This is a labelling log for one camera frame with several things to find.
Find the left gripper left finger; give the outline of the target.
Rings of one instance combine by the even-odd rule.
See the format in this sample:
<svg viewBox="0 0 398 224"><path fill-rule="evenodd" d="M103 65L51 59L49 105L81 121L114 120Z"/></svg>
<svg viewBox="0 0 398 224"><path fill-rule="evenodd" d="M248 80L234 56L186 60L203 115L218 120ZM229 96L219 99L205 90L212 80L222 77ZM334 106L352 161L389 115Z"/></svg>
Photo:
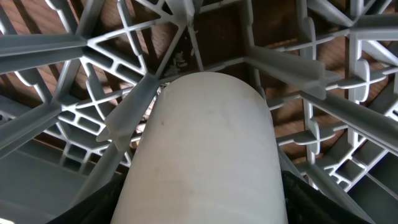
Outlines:
<svg viewBox="0 0 398 224"><path fill-rule="evenodd" d="M114 210L126 180L126 174L113 178L80 203L47 224L107 224L111 223Z"/></svg>

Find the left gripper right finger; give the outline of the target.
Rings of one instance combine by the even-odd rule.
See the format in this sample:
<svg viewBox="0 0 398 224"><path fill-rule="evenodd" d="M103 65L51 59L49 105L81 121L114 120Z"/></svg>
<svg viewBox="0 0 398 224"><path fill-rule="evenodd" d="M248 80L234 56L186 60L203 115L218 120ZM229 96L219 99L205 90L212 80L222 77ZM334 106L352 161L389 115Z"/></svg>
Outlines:
<svg viewBox="0 0 398 224"><path fill-rule="evenodd" d="M289 170L282 170L289 223L372 223L373 219L319 169L311 170L316 190Z"/></svg>

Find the white cup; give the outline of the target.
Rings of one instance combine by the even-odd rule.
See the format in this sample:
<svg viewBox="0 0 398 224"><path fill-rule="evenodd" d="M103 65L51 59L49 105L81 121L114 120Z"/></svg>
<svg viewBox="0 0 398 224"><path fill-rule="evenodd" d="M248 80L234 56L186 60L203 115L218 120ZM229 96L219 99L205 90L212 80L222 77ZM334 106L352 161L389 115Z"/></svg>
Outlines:
<svg viewBox="0 0 398 224"><path fill-rule="evenodd" d="M272 116L242 80L200 72L155 102L113 223L287 223Z"/></svg>

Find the rice food scraps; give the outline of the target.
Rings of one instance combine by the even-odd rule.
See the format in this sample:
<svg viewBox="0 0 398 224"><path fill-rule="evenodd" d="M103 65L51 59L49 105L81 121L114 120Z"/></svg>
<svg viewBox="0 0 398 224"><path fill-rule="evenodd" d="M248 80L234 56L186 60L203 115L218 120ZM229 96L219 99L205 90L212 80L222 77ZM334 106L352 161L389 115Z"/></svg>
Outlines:
<svg viewBox="0 0 398 224"><path fill-rule="evenodd" d="M185 29L174 48L172 56L167 62L163 77L171 77L197 69L198 65L195 57L195 50L192 45L190 34L188 30Z"/></svg>

